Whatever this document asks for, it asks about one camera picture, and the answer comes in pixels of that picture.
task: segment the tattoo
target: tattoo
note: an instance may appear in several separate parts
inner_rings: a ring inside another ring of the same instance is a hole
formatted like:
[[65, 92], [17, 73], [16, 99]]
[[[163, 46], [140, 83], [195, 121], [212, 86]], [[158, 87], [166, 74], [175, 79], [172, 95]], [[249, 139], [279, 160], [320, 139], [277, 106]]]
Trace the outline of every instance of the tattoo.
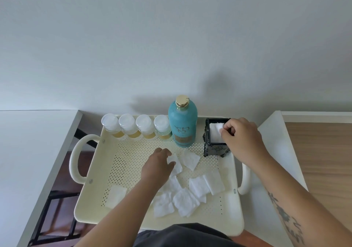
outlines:
[[296, 239], [297, 243], [302, 243], [303, 245], [305, 244], [304, 240], [303, 240], [303, 232], [301, 230], [301, 225], [297, 222], [297, 220], [292, 217], [292, 216], [289, 216], [285, 210], [280, 207], [277, 203], [279, 202], [278, 199], [276, 199], [274, 197], [274, 195], [270, 192], [267, 192], [267, 194], [269, 195], [269, 198], [271, 200], [271, 203], [274, 204], [276, 206], [276, 209], [279, 213], [279, 215], [281, 216], [282, 218], [282, 221], [284, 222], [284, 225], [285, 225], [285, 228], [286, 230], [288, 231], [288, 233]]

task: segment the person's left hand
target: person's left hand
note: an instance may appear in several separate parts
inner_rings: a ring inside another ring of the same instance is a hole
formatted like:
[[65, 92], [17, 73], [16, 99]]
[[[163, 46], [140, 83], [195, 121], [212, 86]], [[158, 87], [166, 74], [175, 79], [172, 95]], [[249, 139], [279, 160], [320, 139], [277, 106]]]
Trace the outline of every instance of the person's left hand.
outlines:
[[176, 164], [175, 162], [168, 164], [167, 158], [171, 155], [172, 153], [168, 149], [156, 148], [143, 165], [140, 179], [148, 181], [160, 189], [169, 179]]

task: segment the dark shirt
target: dark shirt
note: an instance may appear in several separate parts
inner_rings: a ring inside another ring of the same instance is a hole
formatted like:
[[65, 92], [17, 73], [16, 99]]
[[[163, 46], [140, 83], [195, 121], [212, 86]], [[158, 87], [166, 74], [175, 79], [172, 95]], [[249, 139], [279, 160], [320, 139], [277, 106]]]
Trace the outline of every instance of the dark shirt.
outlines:
[[146, 230], [137, 235], [134, 247], [241, 247], [225, 234], [198, 224], [176, 224], [163, 230]]

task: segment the hand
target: hand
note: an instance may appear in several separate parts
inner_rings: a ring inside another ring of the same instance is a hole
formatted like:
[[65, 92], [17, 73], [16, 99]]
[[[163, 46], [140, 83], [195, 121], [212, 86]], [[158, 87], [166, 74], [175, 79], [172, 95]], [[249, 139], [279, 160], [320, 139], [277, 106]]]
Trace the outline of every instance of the hand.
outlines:
[[255, 165], [258, 159], [270, 157], [257, 125], [246, 118], [230, 119], [220, 133], [233, 155], [249, 167]]
[[176, 164], [175, 162], [168, 164], [167, 158], [171, 155], [172, 153], [168, 149], [156, 148], [143, 165], [140, 179], [150, 182], [159, 190], [169, 179]]

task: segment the black container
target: black container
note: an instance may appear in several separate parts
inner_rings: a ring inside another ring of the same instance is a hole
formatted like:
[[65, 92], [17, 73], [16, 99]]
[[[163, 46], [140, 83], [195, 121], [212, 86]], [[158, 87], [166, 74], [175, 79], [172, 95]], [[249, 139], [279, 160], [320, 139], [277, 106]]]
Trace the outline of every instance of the black container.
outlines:
[[230, 118], [207, 118], [205, 119], [205, 133], [203, 134], [204, 140], [204, 157], [208, 155], [218, 155], [220, 157], [225, 157], [225, 155], [230, 151], [226, 143], [213, 143], [210, 138], [209, 124], [211, 123], [226, 123]]

